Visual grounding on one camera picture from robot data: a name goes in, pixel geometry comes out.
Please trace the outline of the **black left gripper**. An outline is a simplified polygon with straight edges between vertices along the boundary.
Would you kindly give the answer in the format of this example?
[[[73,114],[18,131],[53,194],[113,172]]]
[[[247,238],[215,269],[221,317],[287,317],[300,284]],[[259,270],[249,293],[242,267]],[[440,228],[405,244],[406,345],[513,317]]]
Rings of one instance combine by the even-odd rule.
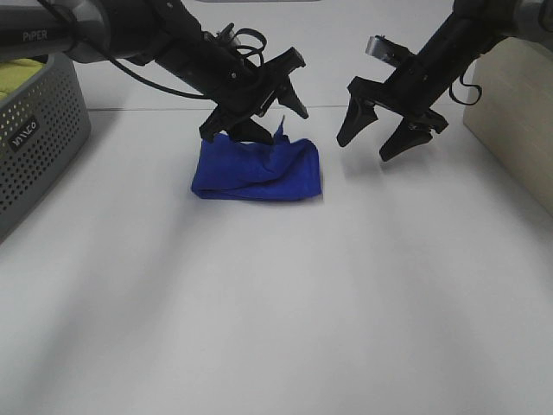
[[[217,134],[224,131],[235,143],[272,145],[273,136],[251,117],[264,116],[271,104],[277,102],[302,119],[307,119],[308,110],[289,78],[291,72],[305,66],[305,60],[295,48],[264,63],[251,88],[237,89],[215,100],[216,108],[199,128],[200,137],[213,141]]]

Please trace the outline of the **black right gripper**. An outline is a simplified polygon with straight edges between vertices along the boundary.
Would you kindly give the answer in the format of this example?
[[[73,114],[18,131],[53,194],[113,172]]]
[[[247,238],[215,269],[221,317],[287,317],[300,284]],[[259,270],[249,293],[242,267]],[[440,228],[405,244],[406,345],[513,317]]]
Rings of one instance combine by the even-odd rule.
[[[448,122],[432,105],[448,89],[448,77],[436,67],[426,68],[416,57],[397,67],[390,77],[378,82],[356,76],[347,87],[350,100],[337,135],[346,147],[368,125],[378,119],[375,108],[383,107],[404,119],[379,150],[384,162],[418,145],[427,144]]]

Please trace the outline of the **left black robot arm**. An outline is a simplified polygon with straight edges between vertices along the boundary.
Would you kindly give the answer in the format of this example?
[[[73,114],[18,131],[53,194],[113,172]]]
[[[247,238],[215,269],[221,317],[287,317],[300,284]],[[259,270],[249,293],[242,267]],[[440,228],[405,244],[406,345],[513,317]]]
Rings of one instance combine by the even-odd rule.
[[[82,64],[109,61],[159,91],[211,100],[216,107],[199,128],[207,142],[224,131],[235,142],[273,144],[254,121],[273,102],[308,118],[289,78],[304,59],[290,48],[266,60],[266,44],[262,33],[233,24],[205,31],[180,1],[1,5],[2,61],[56,53]]]

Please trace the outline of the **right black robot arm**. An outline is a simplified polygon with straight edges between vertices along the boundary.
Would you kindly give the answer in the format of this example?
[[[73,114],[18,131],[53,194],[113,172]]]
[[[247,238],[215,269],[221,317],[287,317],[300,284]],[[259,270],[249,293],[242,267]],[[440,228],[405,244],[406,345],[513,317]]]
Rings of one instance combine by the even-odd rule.
[[[427,144],[448,121],[432,110],[444,94],[463,81],[469,66],[507,38],[552,47],[550,1],[456,1],[452,12],[414,54],[382,35],[368,41],[366,53],[392,66],[384,82],[356,77],[348,85],[349,105],[337,142],[345,147],[377,120],[376,107],[400,115],[402,120],[379,151],[385,162]]]

